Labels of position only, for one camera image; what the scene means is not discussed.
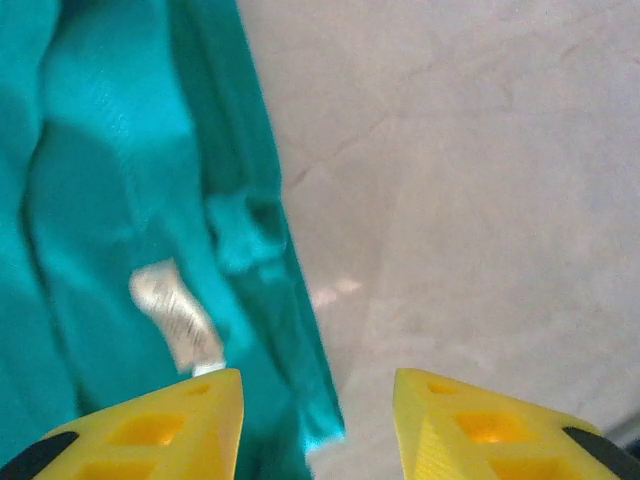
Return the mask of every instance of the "garment tag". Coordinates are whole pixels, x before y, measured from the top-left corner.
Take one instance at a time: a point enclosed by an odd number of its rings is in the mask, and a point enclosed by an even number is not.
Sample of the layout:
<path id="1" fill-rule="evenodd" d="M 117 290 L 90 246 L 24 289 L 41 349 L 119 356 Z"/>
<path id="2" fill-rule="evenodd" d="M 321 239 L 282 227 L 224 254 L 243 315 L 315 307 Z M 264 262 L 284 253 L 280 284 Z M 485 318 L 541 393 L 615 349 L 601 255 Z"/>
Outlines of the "garment tag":
<path id="1" fill-rule="evenodd" d="M 133 301 L 158 326 L 180 373 L 224 368 L 222 343 L 205 309 L 191 295 L 173 260 L 133 272 Z"/>

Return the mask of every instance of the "teal fabric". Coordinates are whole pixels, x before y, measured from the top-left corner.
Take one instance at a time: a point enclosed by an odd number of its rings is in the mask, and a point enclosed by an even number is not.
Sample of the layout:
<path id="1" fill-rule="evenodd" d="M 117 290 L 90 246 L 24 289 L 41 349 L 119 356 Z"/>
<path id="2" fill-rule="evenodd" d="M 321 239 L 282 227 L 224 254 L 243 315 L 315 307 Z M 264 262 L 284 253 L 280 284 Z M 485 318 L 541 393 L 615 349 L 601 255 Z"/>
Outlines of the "teal fabric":
<path id="1" fill-rule="evenodd" d="M 173 258 L 242 372 L 236 478 L 310 478 L 344 424 L 234 1 L 13 0 L 0 22 L 0 464 L 184 378 L 128 291 Z"/>

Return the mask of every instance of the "white surface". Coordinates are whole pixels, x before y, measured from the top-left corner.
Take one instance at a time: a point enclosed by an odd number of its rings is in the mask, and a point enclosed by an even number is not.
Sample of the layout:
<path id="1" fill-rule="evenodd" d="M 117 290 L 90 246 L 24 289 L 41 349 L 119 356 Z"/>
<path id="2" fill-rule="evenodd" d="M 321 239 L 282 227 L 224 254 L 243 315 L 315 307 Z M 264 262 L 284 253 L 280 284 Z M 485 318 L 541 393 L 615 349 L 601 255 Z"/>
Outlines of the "white surface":
<path id="1" fill-rule="evenodd" d="M 607 428 L 640 406 L 640 3 L 240 0 L 349 428 L 396 367 Z"/>

